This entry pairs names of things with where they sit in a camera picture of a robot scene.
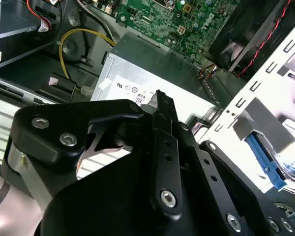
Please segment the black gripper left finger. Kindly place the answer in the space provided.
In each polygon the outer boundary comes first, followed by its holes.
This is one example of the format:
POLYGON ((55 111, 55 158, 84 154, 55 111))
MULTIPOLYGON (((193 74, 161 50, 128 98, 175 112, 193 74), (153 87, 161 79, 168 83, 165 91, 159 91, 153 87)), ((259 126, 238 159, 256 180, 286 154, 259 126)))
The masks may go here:
POLYGON ((152 207, 182 212, 178 122, 173 99, 157 91, 146 109, 107 100, 20 109, 11 128, 11 168, 42 210, 66 187, 127 156, 151 161, 152 207))

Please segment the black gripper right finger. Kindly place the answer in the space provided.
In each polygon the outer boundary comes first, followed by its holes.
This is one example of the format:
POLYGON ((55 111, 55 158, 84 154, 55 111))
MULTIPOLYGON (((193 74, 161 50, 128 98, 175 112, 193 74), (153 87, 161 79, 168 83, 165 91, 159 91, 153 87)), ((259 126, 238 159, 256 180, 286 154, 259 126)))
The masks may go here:
POLYGON ((198 236, 295 236, 295 225, 215 144, 173 123, 183 189, 198 236))

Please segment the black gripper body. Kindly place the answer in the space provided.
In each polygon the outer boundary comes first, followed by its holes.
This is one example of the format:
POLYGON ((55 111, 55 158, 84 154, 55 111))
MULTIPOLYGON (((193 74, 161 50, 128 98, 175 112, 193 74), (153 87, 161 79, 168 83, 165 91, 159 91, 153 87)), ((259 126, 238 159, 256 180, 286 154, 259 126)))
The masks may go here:
POLYGON ((150 200, 151 161, 127 156, 60 191, 40 225, 43 236, 234 236, 228 210, 209 191, 210 163, 200 150, 179 150, 182 215, 177 221, 156 211, 150 200))

